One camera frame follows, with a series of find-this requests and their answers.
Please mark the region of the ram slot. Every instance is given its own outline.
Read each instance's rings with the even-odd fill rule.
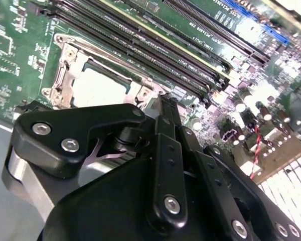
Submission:
[[[260,66],[264,66],[270,61],[268,55],[246,42],[238,35],[232,33],[225,26],[187,0],[164,0],[164,3],[183,17],[201,27],[207,33],[215,36],[218,40],[228,44],[247,58],[253,59]]]
[[[84,8],[80,8],[80,6],[69,6],[65,3],[62,5],[63,10],[67,10],[73,12],[84,19],[89,19],[94,23],[98,23],[98,28],[108,33],[112,39],[119,40],[122,44],[124,42],[129,43],[131,45],[131,50],[138,54],[143,54],[145,56],[153,56],[153,62],[158,62],[162,66],[169,66],[171,71],[176,74],[177,77],[187,81],[187,82],[195,82],[198,85],[206,86],[211,85],[211,83],[206,80],[203,76],[199,76],[196,73],[187,70],[184,66],[178,64],[172,58],[163,55],[162,53],[157,53],[157,48],[153,48],[139,38],[133,38],[130,34],[132,32],[128,26],[124,23],[121,23],[121,29],[118,29],[113,25],[113,23],[106,21],[101,16],[93,14],[87,11]]]
[[[122,56],[129,56],[130,60],[136,64],[143,66],[145,69],[149,69],[160,78],[165,79],[172,84],[194,94],[200,100],[205,101],[207,97],[206,86],[197,85],[188,78],[182,76],[174,67],[167,63],[162,63],[157,60],[157,55],[154,53],[146,54],[141,50],[137,50],[135,46],[122,40],[122,37],[116,37],[116,39],[110,38],[109,35],[100,31],[95,27],[94,23],[88,23],[73,13],[66,12],[63,9],[59,9],[51,6],[41,6],[35,3],[31,3],[36,7],[31,6],[32,12],[36,15],[44,15],[50,18],[57,18],[63,21],[65,24],[77,29],[84,33],[88,38],[96,39],[100,44],[106,48],[113,49]]]
[[[112,29],[113,31],[119,28],[117,34],[125,36],[128,41],[134,42],[134,45],[141,46],[143,51],[159,52],[159,59],[177,68],[179,67],[180,72],[189,75],[199,84],[212,85],[219,81],[220,76],[214,71],[196,63],[196,61],[188,58],[188,56],[181,51],[163,46],[154,36],[147,35],[143,33],[143,31],[140,31],[135,23],[131,24],[126,19],[119,19],[115,17],[114,13],[107,12],[106,9],[104,9],[105,6],[102,4],[100,4],[95,11],[91,11],[91,9],[87,9],[86,6],[75,4],[76,2],[78,3],[78,1],[67,0],[63,1],[62,5],[73,12],[81,14],[85,18],[98,21],[99,25],[103,25],[105,28]]]
[[[170,53],[171,56],[174,56],[173,61],[176,61],[176,64],[183,63],[184,68],[187,68],[188,70],[190,70],[192,72],[198,73],[200,75],[200,77],[203,77],[203,74],[208,75],[215,82],[218,82],[219,79],[221,78],[221,76],[217,72],[215,72],[212,69],[206,67],[205,65],[203,65],[197,59],[192,58],[190,55],[188,55],[185,52],[181,51],[180,49],[173,46],[169,42],[167,42],[167,41],[165,41],[161,38],[158,38],[157,35],[153,34],[152,32],[150,32],[146,29],[140,28],[140,26],[138,24],[136,24],[135,22],[119,15],[115,10],[113,10],[112,8],[106,6],[105,4],[103,4],[99,1],[63,0],[63,2],[73,3],[73,4],[77,3],[78,8],[81,8],[82,7],[81,4],[85,3],[86,6],[90,6],[92,9],[95,8],[99,12],[102,12],[104,15],[110,16],[109,17],[110,21],[114,20],[115,22],[120,23],[121,25],[125,24],[125,26],[127,28],[130,28],[132,31],[137,33],[142,38],[145,38],[148,41],[151,41],[156,46],[160,46],[160,48],[158,48],[157,50],[161,51],[162,54],[164,54],[164,55],[166,55],[166,53]]]
[[[201,44],[193,40],[190,36],[184,34],[180,30],[176,29],[175,27],[167,24],[165,21],[161,20],[154,14],[149,13],[148,11],[141,8],[138,4],[133,2],[132,0],[121,0],[123,3],[127,4],[128,6],[132,7],[133,9],[137,10],[140,15],[145,18],[146,20],[153,23],[155,26],[158,26],[160,29],[165,30],[168,34],[173,36],[176,40],[182,42],[185,44],[185,46],[188,46],[189,48],[195,50],[198,52],[198,54],[213,59],[219,65],[223,66],[228,72],[232,69],[232,66],[225,61],[222,57],[216,55],[215,53],[207,50],[205,47],[203,47]]]

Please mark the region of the silver metal part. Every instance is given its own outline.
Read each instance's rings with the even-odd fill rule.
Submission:
[[[178,214],[181,211],[179,202],[171,196],[164,199],[164,204],[165,208],[172,214]]]
[[[167,119],[167,118],[163,118],[163,121],[166,123],[166,124],[170,124],[170,121],[169,121],[169,119]]]
[[[48,135],[51,132],[51,128],[46,123],[36,123],[32,126],[32,130],[37,135]]]
[[[41,89],[41,93],[51,102],[55,109],[71,107],[71,101],[74,94],[72,84],[76,79],[80,78],[84,66],[88,61],[92,61],[96,66],[100,66],[102,69],[106,69],[112,74],[131,82],[129,91],[126,94],[123,103],[132,103],[137,105],[137,107],[144,109],[153,97],[156,98],[159,93],[165,94],[167,92],[161,86],[154,83],[145,73],[141,72],[130,63],[124,62],[119,59],[118,56],[108,53],[82,38],[65,34],[55,34],[54,43],[62,49],[55,81],[52,88],[43,88]],[[124,73],[119,73],[101,63],[96,57],[102,58],[128,70],[132,74],[140,77],[141,82],[134,82],[132,78],[125,76]]]
[[[294,236],[300,237],[299,231],[292,224],[289,224],[289,229]]]
[[[137,109],[134,109],[132,112],[133,112],[133,114],[136,115],[136,116],[141,116],[140,111],[137,110]]]
[[[20,158],[12,149],[8,164],[9,173],[19,180],[44,221],[55,204],[64,196],[79,188],[77,178],[52,179],[42,170]]]
[[[79,143],[75,139],[67,138],[61,142],[61,147],[66,152],[77,152],[79,150]]]
[[[232,221],[232,226],[234,231],[243,239],[247,238],[247,230],[244,227],[244,225],[238,221],[238,220],[233,220]]]
[[[220,155],[221,152],[219,149],[217,149],[216,147],[213,147],[213,151],[217,154],[217,155]]]
[[[190,129],[188,129],[188,128],[185,128],[185,132],[186,132],[187,134],[189,134],[189,135],[193,134],[193,132],[192,132]]]
[[[288,236],[286,229],[280,223],[276,223],[275,226],[280,234],[282,234],[284,237]]]

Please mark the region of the green circuit board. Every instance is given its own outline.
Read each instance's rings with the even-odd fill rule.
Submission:
[[[56,33],[79,36],[105,51],[116,54],[115,50],[102,45],[98,39],[92,39],[80,29],[76,29],[62,20],[36,16],[29,12],[27,10],[28,2],[30,1],[0,0],[0,119],[10,123],[13,122],[14,108],[17,105],[38,100],[42,104],[50,106],[50,103],[41,94],[41,90],[51,87],[55,78],[61,55],[61,49],[53,41],[53,36]],[[48,2],[43,0],[35,2],[48,5]],[[81,3],[80,0],[72,0],[72,2]],[[293,36],[293,32],[300,34],[300,36],[301,32],[294,27],[279,29],[277,26],[277,31],[285,36],[289,42],[284,44],[266,32],[261,23],[243,16],[223,1],[189,1],[256,50],[269,56],[270,60],[261,66],[251,57],[244,56],[234,47],[221,41],[215,34],[206,32],[163,1],[100,0],[100,2],[112,8],[119,15],[129,18],[155,33],[159,38],[170,42],[184,54],[191,56],[203,66],[232,82],[228,88],[223,90],[223,101],[216,101],[213,93],[208,94],[212,104],[207,108],[190,92],[175,86],[174,83],[153,70],[133,63],[129,56],[118,54],[122,60],[133,63],[137,68],[151,75],[157,83],[172,90],[172,95],[177,97],[183,106],[184,112],[181,114],[181,118],[185,125],[192,127],[191,120],[194,117],[202,120],[203,127],[196,130],[201,143],[218,141],[216,138],[217,123],[220,119],[234,112],[232,99],[239,88],[250,88],[252,92],[256,92],[258,95],[263,88],[272,87],[270,96],[273,97],[273,100],[270,100],[268,105],[285,108],[281,104],[281,99],[284,99],[301,83],[301,41]],[[139,6],[145,12],[133,8],[131,3]],[[90,9],[90,11],[100,15],[103,19],[108,19],[118,30],[122,30],[121,25],[112,22],[110,16],[99,13],[96,9]],[[284,19],[279,19],[280,17],[270,9],[267,9],[264,14],[269,19],[277,19],[278,22],[285,23]],[[186,45],[181,38],[168,31],[167,28],[158,25],[154,19],[165,22],[172,29],[202,46],[205,51],[201,52],[198,48]],[[89,20],[86,20],[86,23],[97,31],[103,31],[97,23]],[[155,46],[154,51],[169,56],[176,66],[182,65],[180,59],[170,53],[165,53],[159,46]],[[222,59],[225,63],[229,63],[231,71],[220,68],[219,61],[210,57],[212,53],[217,57],[216,59]],[[201,77],[199,70],[193,70],[193,74]]]

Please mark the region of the black bracket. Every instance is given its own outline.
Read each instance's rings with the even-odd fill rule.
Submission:
[[[216,146],[207,146],[203,150],[192,130],[182,126],[175,99],[160,96],[152,108],[160,113],[156,119],[145,116],[131,104],[49,111],[38,109],[23,114],[15,123],[5,170],[12,161],[22,160],[29,170],[28,177],[35,180],[38,187],[43,187],[43,195],[50,198],[46,199],[48,205],[53,200],[58,206],[58,209],[51,207],[53,215],[48,219],[50,227],[62,224],[61,228],[67,232],[85,232],[60,222],[68,220],[68,215],[81,215],[77,213],[74,203],[80,207],[90,207],[95,202],[94,198],[107,199],[108,193],[116,193],[114,196],[121,196],[126,205],[133,202],[138,205],[138,210],[142,210],[140,215],[139,211],[130,209],[129,212],[137,213],[137,216],[130,216],[129,213],[122,216],[123,221],[140,222],[142,216],[147,221],[147,227],[152,227],[152,232],[162,238],[181,234],[187,240],[207,240],[200,238],[203,237],[203,226],[199,227],[205,223],[205,232],[209,232],[208,236],[211,237],[209,240],[301,241],[299,228],[244,175],[223,150]],[[69,139],[72,141],[65,146],[64,141]],[[81,167],[87,162],[91,163],[94,157],[121,155],[126,151],[136,152],[136,158],[96,179],[91,185],[79,189],[71,185]],[[11,170],[4,171],[4,181],[8,172],[11,173]],[[145,172],[148,175],[146,186],[146,178],[141,175]],[[17,185],[18,192],[22,192],[20,196],[31,199],[36,206],[34,198],[38,195],[32,195],[33,185],[23,183],[29,179],[14,176],[9,180],[14,178],[26,187],[24,192]],[[122,187],[121,182],[125,183],[126,180],[130,180],[129,183],[142,180],[141,186],[136,186],[142,189],[137,191]],[[67,191],[61,194],[58,190]],[[125,213],[120,200],[112,199],[109,202],[118,205],[120,213]],[[70,207],[68,211],[61,211],[65,206]],[[92,216],[97,211],[103,212],[102,206],[93,205],[92,210],[95,211]],[[48,216],[50,211],[46,209],[43,213]],[[111,220],[118,213],[112,209],[107,215]],[[91,222],[83,222],[87,224],[85,228],[89,232],[103,232]],[[64,240],[60,238],[64,231],[55,228],[48,229],[47,233],[51,234],[52,231],[58,237],[54,240]],[[143,232],[143,235],[151,233],[143,228],[138,232]],[[123,238],[134,236],[126,230],[121,235]]]

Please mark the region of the dimm slot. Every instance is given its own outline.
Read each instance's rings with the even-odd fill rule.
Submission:
[[[60,11],[55,11],[56,10],[55,8],[51,9],[50,7],[41,6],[35,3],[29,3],[29,4],[31,5],[29,9],[31,9],[32,12],[35,13],[36,15],[44,15],[49,18],[58,18],[64,23],[68,24],[69,26],[84,32],[85,34],[87,34],[88,37],[92,39],[98,39],[98,41],[106,48],[113,49],[122,56],[129,55],[130,60],[132,60],[136,64],[151,70],[152,72],[156,73],[156,75],[158,75],[160,78],[166,79],[169,82],[175,84],[176,86],[188,91],[189,93],[194,94],[200,100],[204,100],[206,98],[207,96],[206,89],[196,86],[193,83],[187,83],[178,80],[176,78],[176,75],[172,74],[170,70],[159,68],[158,64],[153,63],[151,60],[142,57],[141,55],[132,54],[130,50],[123,47],[121,44],[115,41],[111,41],[108,36],[93,30],[92,26],[88,26],[83,21],[79,22],[78,20],[74,20],[75,16],[68,15]]]
[[[140,7],[138,4],[136,4],[132,0],[122,0],[122,2],[124,2],[128,6],[132,7],[133,9],[137,10],[142,15],[142,17],[144,17],[148,21],[150,20],[153,24],[155,24],[159,28],[165,29],[165,30],[168,30],[168,32],[171,32],[172,34],[170,34],[170,35],[172,35],[177,40],[181,41],[183,44],[185,44],[189,48],[194,49],[200,55],[215,60],[220,65],[222,65],[227,71],[231,70],[232,66],[227,61],[225,61],[222,57],[216,55],[213,52],[210,52],[205,47],[203,47],[201,44],[199,44],[198,42],[193,40],[191,37],[184,34],[183,32],[176,29],[175,27],[167,24],[165,21],[161,20],[154,14],[151,14],[148,11],[144,10],[142,7]]]
[[[215,36],[215,38],[221,42],[228,44],[244,56],[252,58],[261,66],[264,66],[270,60],[269,56],[246,42],[244,39],[240,38],[238,35],[232,33],[226,27],[215,21],[208,14],[187,0],[164,0],[164,3],[183,17],[201,27],[207,33]]]
[[[206,65],[207,67],[209,67],[210,69],[213,69],[214,71],[216,71],[217,73],[219,73],[221,76],[224,76],[225,78],[231,80],[233,79],[231,76],[229,76],[228,74],[224,73],[223,71],[219,70],[218,68],[216,68],[214,65],[208,63],[207,61],[203,60],[202,58],[200,58],[199,56],[197,56],[196,54],[190,52],[189,50],[185,49],[184,47],[182,47],[181,45],[175,43],[174,41],[170,40],[169,38],[167,38],[164,35],[158,34],[154,29],[152,29],[151,27],[147,26],[145,23],[141,22],[138,19],[135,19],[134,17],[132,17],[130,14],[124,12],[123,10],[113,6],[111,3],[107,2],[106,0],[99,0],[100,2],[104,3],[105,5],[109,6],[110,8],[114,9],[118,14],[121,14],[125,17],[127,17],[128,19],[136,22],[137,24],[139,24],[141,27],[151,31],[152,33],[158,35],[158,37],[162,38],[163,40],[173,44],[175,47],[181,49],[182,51],[184,51],[185,53],[189,54],[190,56],[192,56],[193,58],[199,60],[201,63],[203,63],[204,65]]]
[[[74,8],[77,9],[81,9],[82,10],[82,6],[76,4],[75,2],[78,2],[77,0],[63,0],[64,4],[75,4]],[[126,28],[126,31],[128,30],[130,32],[131,35],[134,34],[138,34],[139,36],[141,36],[142,38],[147,39],[148,41],[152,41],[152,43],[157,44],[158,46],[160,46],[160,48],[155,48],[153,47],[155,50],[160,51],[162,54],[166,55],[165,52],[170,53],[171,55],[174,56],[174,58],[171,58],[170,56],[167,56],[169,58],[171,58],[171,60],[173,60],[175,62],[175,64],[177,65],[181,65],[178,62],[178,59],[183,60],[184,63],[187,63],[189,65],[189,68],[187,68],[189,71],[191,71],[192,73],[196,73],[199,77],[203,78],[203,74],[204,75],[208,75],[209,77],[211,77],[212,79],[214,79],[215,82],[219,81],[219,74],[215,73],[213,70],[208,69],[207,67],[203,66],[203,64],[199,63],[197,60],[195,59],[191,59],[188,55],[186,55],[184,52],[182,52],[181,50],[175,48],[174,46],[171,46],[169,43],[158,39],[154,36],[154,34],[149,33],[147,30],[144,29],[140,29],[139,26],[136,23],[132,23],[129,20],[124,19],[123,17],[118,17],[118,15],[115,17],[114,10],[111,8],[108,8],[107,6],[105,6],[104,4],[100,3],[100,2],[94,2],[94,3],[89,3],[91,1],[81,1],[81,2],[85,2],[85,4],[89,5],[92,8],[96,8],[96,10],[98,10],[99,12],[103,13],[105,16],[110,16],[110,20],[116,21],[117,23],[119,23],[121,25],[121,27]],[[149,48],[149,45],[147,44],[143,44],[143,42],[140,43],[141,45],[144,45],[144,47]],[[211,84],[213,80],[207,80],[207,84]]]
[[[98,23],[98,28],[104,30],[105,32],[111,31],[111,34],[113,35],[113,39],[120,39],[120,41],[123,43],[124,41],[126,43],[130,43],[134,48],[136,48],[138,51],[137,53],[139,54],[146,54],[147,56],[151,56],[151,54],[154,54],[153,51],[154,49],[146,44],[144,44],[142,41],[139,39],[132,39],[131,35],[128,34],[127,32],[123,30],[117,29],[112,23],[106,21],[103,19],[101,16],[94,15],[90,13],[89,11],[81,8],[80,6],[66,6],[67,4],[63,2],[62,6],[66,8],[68,11],[73,12],[75,14],[78,14],[82,16],[84,19],[89,19],[91,21],[94,21]],[[124,23],[121,23],[123,28],[126,28],[128,31],[128,27],[124,25]],[[203,77],[200,77],[196,74],[194,74],[191,71],[187,71],[183,66],[180,66],[176,64],[175,61],[172,59],[165,57],[163,54],[157,54],[154,57],[154,60],[162,64],[162,68],[165,67],[170,67],[172,71],[176,74],[177,77],[181,78],[182,80],[185,80],[187,82],[194,81],[198,85],[209,85],[211,84],[208,81],[205,81]]]

